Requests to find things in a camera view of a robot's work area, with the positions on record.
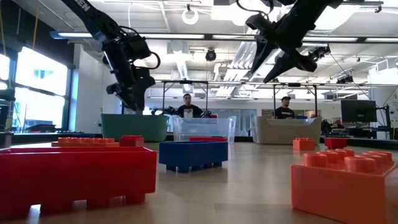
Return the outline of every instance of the wooden floor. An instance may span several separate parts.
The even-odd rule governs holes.
[[[147,147],[158,150],[158,144]],[[370,150],[353,149],[357,153]],[[294,154],[292,146],[236,143],[222,168],[178,174],[159,164],[156,193],[147,194],[142,205],[123,207],[116,198],[109,209],[86,211],[81,201],[72,213],[43,217],[37,205],[27,220],[4,223],[339,223],[291,209],[290,165],[301,162],[302,156]]]

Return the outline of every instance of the ceiling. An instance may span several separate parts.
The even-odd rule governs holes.
[[[25,10],[35,14],[36,1],[13,0]],[[138,32],[173,32],[173,33],[217,33],[217,34],[246,34],[250,32],[246,26],[237,26],[231,20],[213,20],[211,10],[213,0],[190,1],[191,7],[198,10],[198,21],[194,25],[188,25],[182,20],[182,12],[186,8],[186,1],[134,1],[133,3],[116,3],[113,0],[99,1],[91,0],[95,8],[107,13],[119,25],[131,26]],[[259,0],[242,0],[260,4]],[[40,20],[44,21],[58,31],[86,31],[82,21],[67,8],[61,0],[40,0]],[[373,7],[362,7],[356,10],[353,15],[341,26],[331,31],[330,35],[398,35],[398,4],[395,0],[387,0],[389,5],[376,14]],[[226,17],[243,17],[244,11],[225,11]],[[171,70],[177,70],[177,64],[172,57],[167,57],[168,40],[148,40],[151,51],[157,52],[162,65],[152,72],[153,76],[164,77],[171,74]],[[206,72],[214,72],[217,64],[230,64],[234,56],[242,46],[240,42],[217,42],[217,41],[186,41],[189,45],[189,52],[193,54],[186,61],[189,71],[199,70],[203,72],[203,78],[207,77]],[[205,60],[205,53],[208,48],[216,50],[217,59],[214,62]],[[303,72],[291,69],[280,76],[281,82],[326,82],[331,76],[339,74],[342,69],[352,68],[354,80],[366,82],[368,69],[375,65],[375,62],[383,60],[385,56],[398,57],[398,45],[394,44],[330,44],[331,54],[335,59],[327,56],[318,63],[314,73]],[[148,66],[155,65],[153,58],[146,60]],[[252,81],[260,82],[266,73],[259,74]]]

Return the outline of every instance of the window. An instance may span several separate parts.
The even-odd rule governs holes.
[[[19,131],[25,124],[55,124],[62,127],[63,106],[65,99],[61,96],[50,96],[26,88],[16,88],[16,102],[12,125]]]
[[[7,80],[10,71],[10,59],[0,54],[0,78]]]
[[[65,95],[68,68],[24,47],[18,53],[16,83]]]

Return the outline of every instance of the plastic bin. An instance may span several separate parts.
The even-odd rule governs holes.
[[[181,118],[173,116],[174,141],[189,141],[191,137],[223,137],[228,144],[235,139],[236,116],[229,118]]]
[[[167,136],[168,116],[102,114],[103,138],[119,139],[123,135],[141,135],[145,142],[161,142]]]

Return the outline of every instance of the red lego brick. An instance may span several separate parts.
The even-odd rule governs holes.
[[[122,136],[119,139],[120,147],[144,147],[144,138],[142,136]]]
[[[295,150],[315,150],[315,142],[310,138],[296,138],[293,140]]]
[[[214,142],[227,142],[227,138],[218,137],[190,137],[189,141],[214,141]]]
[[[328,149],[344,149],[347,147],[347,139],[345,138],[325,138],[325,146]]]
[[[292,206],[343,223],[398,223],[398,166],[390,152],[304,154],[291,166]]]
[[[157,154],[144,147],[48,147],[0,151],[0,220],[66,212],[75,200],[106,207],[112,197],[143,202],[155,192]]]
[[[51,142],[52,147],[118,147],[119,143],[113,138],[58,138]]]

